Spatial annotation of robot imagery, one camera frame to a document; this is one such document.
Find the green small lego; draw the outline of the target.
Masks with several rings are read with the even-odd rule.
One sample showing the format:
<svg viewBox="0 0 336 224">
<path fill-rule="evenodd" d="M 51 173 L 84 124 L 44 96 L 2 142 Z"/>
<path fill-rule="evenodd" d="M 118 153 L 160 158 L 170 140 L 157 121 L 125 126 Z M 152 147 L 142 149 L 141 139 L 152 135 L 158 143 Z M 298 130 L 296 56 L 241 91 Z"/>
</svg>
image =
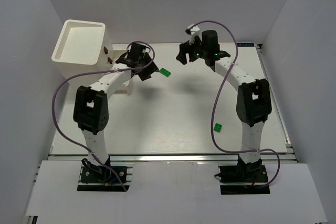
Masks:
<svg viewBox="0 0 336 224">
<path fill-rule="evenodd" d="M 220 132 L 222 130 L 222 125 L 219 123 L 215 123 L 213 130 L 215 132 Z"/>
</svg>

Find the white drawer cabinet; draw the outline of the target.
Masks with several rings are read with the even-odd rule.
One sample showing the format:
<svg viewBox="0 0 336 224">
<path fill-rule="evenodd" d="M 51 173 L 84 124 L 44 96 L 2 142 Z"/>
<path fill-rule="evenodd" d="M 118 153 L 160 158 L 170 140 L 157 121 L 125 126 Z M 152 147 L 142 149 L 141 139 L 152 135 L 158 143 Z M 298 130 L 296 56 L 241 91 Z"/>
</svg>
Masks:
<svg viewBox="0 0 336 224">
<path fill-rule="evenodd" d="M 113 50 L 104 23 L 68 19 L 52 53 L 52 61 L 64 78 L 76 74 L 126 68 L 115 62 L 125 50 Z"/>
</svg>

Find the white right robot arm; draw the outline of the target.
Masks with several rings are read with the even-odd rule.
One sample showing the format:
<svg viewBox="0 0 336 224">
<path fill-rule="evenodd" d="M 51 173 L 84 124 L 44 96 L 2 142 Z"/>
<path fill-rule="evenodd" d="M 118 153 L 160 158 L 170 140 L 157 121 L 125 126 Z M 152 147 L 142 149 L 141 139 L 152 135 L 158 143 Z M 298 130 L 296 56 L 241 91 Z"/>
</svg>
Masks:
<svg viewBox="0 0 336 224">
<path fill-rule="evenodd" d="M 242 122 L 242 144 L 238 161 L 246 165 L 261 162 L 261 135 L 272 111 L 270 87 L 266 79 L 255 79 L 236 65 L 234 58 L 220 50 L 214 30 L 201 32 L 198 27 L 188 28 L 189 40 L 179 45 L 176 56 L 183 65 L 203 59 L 216 74 L 225 77 L 237 92 L 236 113 Z"/>
</svg>

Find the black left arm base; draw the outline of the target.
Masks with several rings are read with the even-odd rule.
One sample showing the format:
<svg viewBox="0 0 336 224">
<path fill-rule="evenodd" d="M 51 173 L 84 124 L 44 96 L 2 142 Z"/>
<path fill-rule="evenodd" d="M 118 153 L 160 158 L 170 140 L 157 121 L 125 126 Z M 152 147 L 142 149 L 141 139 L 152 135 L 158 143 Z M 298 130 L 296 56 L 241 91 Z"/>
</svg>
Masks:
<svg viewBox="0 0 336 224">
<path fill-rule="evenodd" d="M 112 169 L 119 176 L 124 188 L 111 170 L 83 158 L 77 191 L 126 192 L 132 180 L 133 167 L 112 166 Z"/>
</svg>

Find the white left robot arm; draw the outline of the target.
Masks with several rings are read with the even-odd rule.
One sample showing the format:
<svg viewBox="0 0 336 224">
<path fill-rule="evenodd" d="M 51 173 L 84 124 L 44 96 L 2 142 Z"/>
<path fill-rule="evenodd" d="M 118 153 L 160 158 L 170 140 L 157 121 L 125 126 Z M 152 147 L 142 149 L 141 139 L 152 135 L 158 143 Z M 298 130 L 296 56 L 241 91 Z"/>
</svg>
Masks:
<svg viewBox="0 0 336 224">
<path fill-rule="evenodd" d="M 127 46 L 111 70 L 97 82 L 76 92 L 73 120 L 81 130 L 88 149 L 88 162 L 95 166 L 110 166 L 110 156 L 104 139 L 104 130 L 109 122 L 110 97 L 127 81 L 138 76 L 145 81 L 159 69 L 149 52 L 153 48 L 140 41 Z"/>
</svg>

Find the green lego brick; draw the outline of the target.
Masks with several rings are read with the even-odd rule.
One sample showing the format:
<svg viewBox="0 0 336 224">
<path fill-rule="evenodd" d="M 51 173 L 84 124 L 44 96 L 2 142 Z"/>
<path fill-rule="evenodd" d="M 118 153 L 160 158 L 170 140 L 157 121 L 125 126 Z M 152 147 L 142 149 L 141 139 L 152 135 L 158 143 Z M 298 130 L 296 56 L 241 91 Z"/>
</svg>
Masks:
<svg viewBox="0 0 336 224">
<path fill-rule="evenodd" d="M 161 68 L 159 72 L 166 77 L 169 77 L 171 75 L 171 72 L 166 70 L 165 68 Z"/>
</svg>

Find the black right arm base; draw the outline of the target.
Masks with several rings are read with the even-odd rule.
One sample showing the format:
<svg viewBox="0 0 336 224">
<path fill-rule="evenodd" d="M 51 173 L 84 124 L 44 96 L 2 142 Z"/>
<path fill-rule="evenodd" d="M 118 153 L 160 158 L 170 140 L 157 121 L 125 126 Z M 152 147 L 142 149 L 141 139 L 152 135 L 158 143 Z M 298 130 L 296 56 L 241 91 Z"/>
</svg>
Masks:
<svg viewBox="0 0 336 224">
<path fill-rule="evenodd" d="M 264 165 L 259 170 L 244 174 L 238 167 L 219 166 L 219 173 L 214 177 L 220 182 L 222 195 L 268 195 L 270 194 L 268 175 Z"/>
</svg>

